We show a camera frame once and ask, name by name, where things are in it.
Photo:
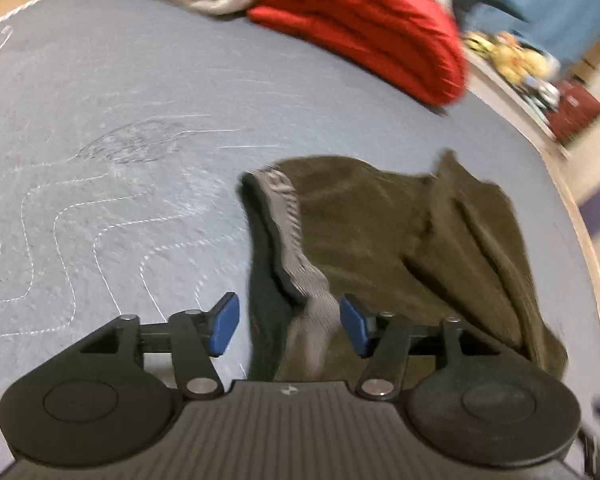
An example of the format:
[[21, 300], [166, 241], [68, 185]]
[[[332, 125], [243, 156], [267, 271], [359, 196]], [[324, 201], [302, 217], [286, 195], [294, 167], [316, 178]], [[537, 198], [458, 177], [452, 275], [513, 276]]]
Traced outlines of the brown corduroy pants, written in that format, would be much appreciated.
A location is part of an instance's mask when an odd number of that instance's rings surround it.
[[429, 174], [342, 156], [286, 159], [242, 176], [252, 241], [253, 380], [355, 382], [362, 360], [339, 300], [437, 325], [455, 316], [562, 378], [515, 211], [451, 151]]

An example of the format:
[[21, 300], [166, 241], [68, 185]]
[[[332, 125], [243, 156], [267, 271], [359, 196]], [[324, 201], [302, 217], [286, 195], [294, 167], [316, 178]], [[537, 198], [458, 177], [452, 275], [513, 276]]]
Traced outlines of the yellow plush toy pile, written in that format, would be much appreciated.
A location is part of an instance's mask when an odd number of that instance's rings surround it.
[[464, 44], [484, 58], [517, 93], [559, 98], [553, 79], [559, 72], [560, 63], [554, 55], [532, 47], [510, 32], [499, 32], [494, 36], [465, 32]]

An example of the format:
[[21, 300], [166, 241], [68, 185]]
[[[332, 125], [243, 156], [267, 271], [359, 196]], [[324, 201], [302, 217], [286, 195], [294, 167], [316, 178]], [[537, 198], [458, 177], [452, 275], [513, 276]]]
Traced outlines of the folded red quilt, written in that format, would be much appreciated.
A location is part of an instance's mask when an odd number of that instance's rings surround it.
[[254, 0], [248, 16], [343, 56], [424, 104], [449, 105], [465, 92], [460, 33], [436, 0]]

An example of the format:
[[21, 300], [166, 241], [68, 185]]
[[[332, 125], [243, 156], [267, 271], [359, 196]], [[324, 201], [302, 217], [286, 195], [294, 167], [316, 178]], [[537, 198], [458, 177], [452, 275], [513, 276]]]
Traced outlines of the purple wall paper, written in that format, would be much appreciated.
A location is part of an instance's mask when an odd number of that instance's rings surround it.
[[579, 205], [580, 215], [590, 237], [600, 234], [600, 184]]

